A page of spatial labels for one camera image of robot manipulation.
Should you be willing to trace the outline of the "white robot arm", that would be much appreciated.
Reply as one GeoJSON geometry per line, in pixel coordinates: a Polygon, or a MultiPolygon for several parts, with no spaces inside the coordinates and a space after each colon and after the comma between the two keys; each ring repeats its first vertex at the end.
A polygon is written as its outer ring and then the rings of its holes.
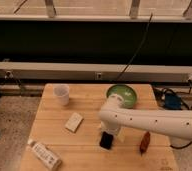
{"type": "Polygon", "coordinates": [[[134,109],[135,104],[134,97],[110,95],[98,113],[104,130],[117,135],[124,126],[192,141],[192,110],[134,109]]]}

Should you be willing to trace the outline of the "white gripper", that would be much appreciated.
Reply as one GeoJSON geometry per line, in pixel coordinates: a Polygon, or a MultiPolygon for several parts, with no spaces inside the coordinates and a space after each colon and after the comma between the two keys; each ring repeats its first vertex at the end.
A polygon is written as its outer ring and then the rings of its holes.
{"type": "Polygon", "coordinates": [[[125,135],[120,127],[111,129],[107,125],[102,125],[102,130],[113,135],[119,142],[125,141],[125,135]]]}

